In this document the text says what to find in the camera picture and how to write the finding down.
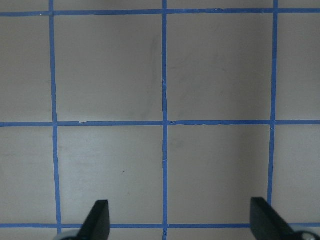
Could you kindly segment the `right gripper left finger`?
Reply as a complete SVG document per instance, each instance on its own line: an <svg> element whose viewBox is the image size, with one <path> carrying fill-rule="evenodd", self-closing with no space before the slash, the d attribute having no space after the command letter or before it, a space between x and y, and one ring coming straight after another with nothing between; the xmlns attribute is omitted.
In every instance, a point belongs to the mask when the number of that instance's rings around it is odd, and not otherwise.
<svg viewBox="0 0 320 240"><path fill-rule="evenodd" d="M107 240L110 235L108 200L97 200L77 234L78 240Z"/></svg>

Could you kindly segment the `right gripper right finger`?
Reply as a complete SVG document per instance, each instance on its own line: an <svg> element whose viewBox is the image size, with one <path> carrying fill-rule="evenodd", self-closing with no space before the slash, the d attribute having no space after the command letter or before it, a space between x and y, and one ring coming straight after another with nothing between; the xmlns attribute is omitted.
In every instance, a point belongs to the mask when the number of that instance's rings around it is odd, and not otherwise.
<svg viewBox="0 0 320 240"><path fill-rule="evenodd" d="M295 232L263 197L250 200L250 230L256 240L299 240Z"/></svg>

